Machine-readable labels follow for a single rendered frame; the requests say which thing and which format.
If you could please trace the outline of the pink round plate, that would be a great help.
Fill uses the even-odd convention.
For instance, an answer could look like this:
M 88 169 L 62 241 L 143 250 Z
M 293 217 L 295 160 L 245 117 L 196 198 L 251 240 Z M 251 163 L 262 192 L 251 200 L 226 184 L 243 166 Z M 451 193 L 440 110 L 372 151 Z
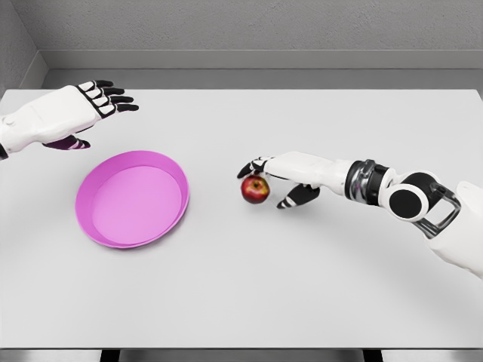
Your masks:
M 106 247 L 149 244 L 182 219 L 189 203 L 188 178 L 166 155 L 131 151 L 97 165 L 75 197 L 81 230 Z

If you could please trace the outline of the red apple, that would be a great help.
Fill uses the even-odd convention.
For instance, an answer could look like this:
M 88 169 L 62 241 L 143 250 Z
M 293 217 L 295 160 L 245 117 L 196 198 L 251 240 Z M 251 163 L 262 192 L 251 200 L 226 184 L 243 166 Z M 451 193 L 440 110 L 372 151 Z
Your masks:
M 261 176 L 248 176 L 241 184 L 241 196 L 250 204 L 262 204 L 270 195 L 268 182 Z

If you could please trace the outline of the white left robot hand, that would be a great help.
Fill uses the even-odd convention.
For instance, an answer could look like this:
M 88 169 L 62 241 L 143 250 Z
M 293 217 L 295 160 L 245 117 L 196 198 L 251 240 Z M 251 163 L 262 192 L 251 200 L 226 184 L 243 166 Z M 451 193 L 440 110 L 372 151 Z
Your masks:
M 38 98 L 32 104 L 36 141 L 50 149 L 88 149 L 91 144 L 76 134 L 98 121 L 139 106 L 111 81 L 95 80 L 68 85 Z

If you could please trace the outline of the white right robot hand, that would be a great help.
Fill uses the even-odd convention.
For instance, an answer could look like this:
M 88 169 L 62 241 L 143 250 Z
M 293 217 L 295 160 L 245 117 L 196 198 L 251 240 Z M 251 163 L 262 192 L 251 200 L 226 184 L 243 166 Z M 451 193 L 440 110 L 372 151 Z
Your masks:
M 289 209 L 315 200 L 322 186 L 331 186 L 333 175 L 328 173 L 330 165 L 330 161 L 323 161 L 313 155 L 287 152 L 249 161 L 238 172 L 237 178 L 263 173 L 295 182 L 297 185 L 276 206 L 278 209 Z

